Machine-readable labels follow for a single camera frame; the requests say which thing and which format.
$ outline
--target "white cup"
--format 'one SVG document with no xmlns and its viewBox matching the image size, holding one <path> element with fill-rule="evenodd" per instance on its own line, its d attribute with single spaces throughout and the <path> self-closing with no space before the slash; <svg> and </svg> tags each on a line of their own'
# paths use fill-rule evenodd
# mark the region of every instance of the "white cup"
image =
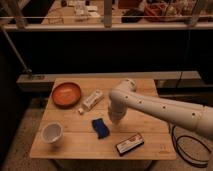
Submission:
<svg viewBox="0 0 213 171">
<path fill-rule="evenodd" d="M 63 128 L 59 123 L 49 123 L 43 128 L 41 135 L 45 143 L 59 145 L 63 135 Z"/>
</svg>

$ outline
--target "floor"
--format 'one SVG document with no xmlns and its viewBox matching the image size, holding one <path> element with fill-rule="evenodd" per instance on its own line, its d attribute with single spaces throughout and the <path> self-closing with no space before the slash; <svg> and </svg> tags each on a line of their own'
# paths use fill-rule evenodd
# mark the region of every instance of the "floor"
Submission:
<svg viewBox="0 0 213 171">
<path fill-rule="evenodd" d="M 38 129 L 41 117 L 43 115 L 44 108 L 40 107 L 37 99 L 33 99 L 29 108 L 25 112 L 23 119 L 20 123 L 20 126 L 15 135 L 14 141 L 11 145 L 8 156 L 3 165 L 2 171 L 56 171 L 62 170 L 57 168 L 56 165 L 50 160 L 44 159 L 31 159 L 29 158 L 29 151 L 35 136 L 35 132 Z M 212 147 L 212 144 L 184 129 L 177 128 L 176 135 L 193 135 L 202 139 L 209 147 Z M 192 141 L 192 140 L 183 140 L 181 143 L 184 149 L 193 155 L 195 158 L 199 159 L 208 159 L 208 154 L 203 149 L 201 145 Z M 145 170 L 150 164 L 148 161 L 78 161 L 72 160 L 71 169 L 73 171 L 141 171 Z M 199 169 L 192 167 L 185 163 L 178 155 L 177 159 L 174 161 L 157 161 L 151 165 L 149 169 L 151 171 L 202 171 L 206 169 Z"/>
</svg>

